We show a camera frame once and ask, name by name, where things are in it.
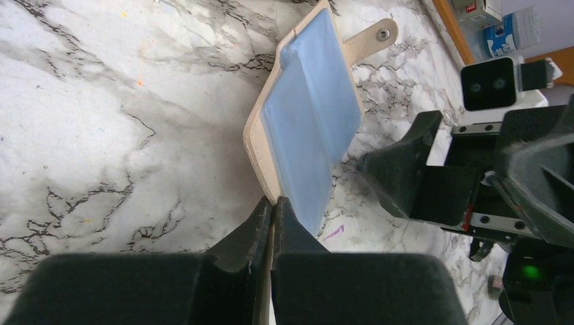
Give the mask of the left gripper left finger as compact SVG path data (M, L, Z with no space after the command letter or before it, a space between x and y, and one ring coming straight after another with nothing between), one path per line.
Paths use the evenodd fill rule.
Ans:
M65 254L30 275L7 324L266 324L272 204L203 253Z

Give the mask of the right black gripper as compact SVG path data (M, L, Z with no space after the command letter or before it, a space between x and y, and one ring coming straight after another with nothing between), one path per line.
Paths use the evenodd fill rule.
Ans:
M384 210L438 226L471 224L499 242L521 236L573 247L572 100L455 126L449 166L428 166L442 119L438 110L418 114L400 141L357 162Z

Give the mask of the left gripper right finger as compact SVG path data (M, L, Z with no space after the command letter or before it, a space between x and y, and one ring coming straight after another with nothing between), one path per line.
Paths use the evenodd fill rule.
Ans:
M273 209L271 296L277 324L465 324L443 262L412 253L332 253L287 197Z

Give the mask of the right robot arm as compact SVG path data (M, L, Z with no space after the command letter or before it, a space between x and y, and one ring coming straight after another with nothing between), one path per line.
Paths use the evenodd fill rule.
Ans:
M419 114L397 143L357 170L392 216L470 236L469 257L508 253L499 304L515 324L573 323L573 104L511 110L452 130L447 158L427 158L442 121Z

